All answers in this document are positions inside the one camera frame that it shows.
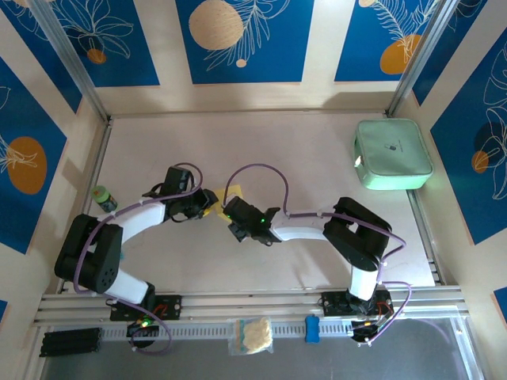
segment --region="white table surface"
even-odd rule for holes
[[[162,182],[169,166],[192,162],[204,187],[223,188],[239,167],[264,162],[289,181],[288,209],[317,210],[350,196],[386,219],[407,249],[389,260],[384,280],[434,285],[416,222],[404,191],[363,188],[351,155],[359,121],[380,114],[244,112],[174,114],[114,120],[101,167],[103,184],[121,207]],[[249,169],[240,184],[245,199],[262,211],[281,207],[284,186],[267,169]],[[100,213],[94,204],[92,215]],[[388,248],[397,243],[390,241]],[[288,241],[268,248],[238,243],[216,215],[175,224],[168,221],[124,245],[121,267],[159,291],[283,291],[347,287],[350,266],[324,241]]]

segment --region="blue clip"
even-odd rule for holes
[[[318,335],[318,322],[320,321],[320,318],[315,315],[309,315],[304,321],[307,324],[307,335],[304,337],[305,342],[319,343],[320,336]]]

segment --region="small bottle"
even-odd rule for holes
[[[91,196],[104,212],[115,211],[118,207],[118,203],[104,186],[99,185],[92,188]]]

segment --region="plastic bag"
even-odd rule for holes
[[[229,355],[252,355],[268,351],[273,353],[273,330],[268,317],[230,319]]]

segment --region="green case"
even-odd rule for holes
[[[408,119],[361,121],[354,160],[361,184],[373,190],[420,188],[433,174],[419,126]]]

